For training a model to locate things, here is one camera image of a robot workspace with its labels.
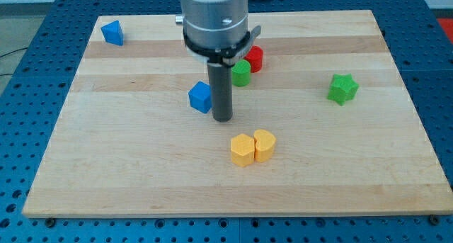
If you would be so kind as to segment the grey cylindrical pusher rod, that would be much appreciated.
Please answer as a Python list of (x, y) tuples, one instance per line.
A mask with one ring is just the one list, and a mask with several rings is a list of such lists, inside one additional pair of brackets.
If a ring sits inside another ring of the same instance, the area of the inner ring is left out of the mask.
[(227, 122), (233, 115), (231, 68), (207, 65), (207, 71), (213, 118)]

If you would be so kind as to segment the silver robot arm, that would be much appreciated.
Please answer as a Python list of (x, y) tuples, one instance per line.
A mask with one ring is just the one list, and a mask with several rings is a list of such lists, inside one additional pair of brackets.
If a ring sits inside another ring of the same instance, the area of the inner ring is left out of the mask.
[(180, 0), (187, 50), (207, 65), (212, 115), (219, 122), (233, 116), (232, 68), (251, 50), (261, 27), (248, 28), (248, 0)]

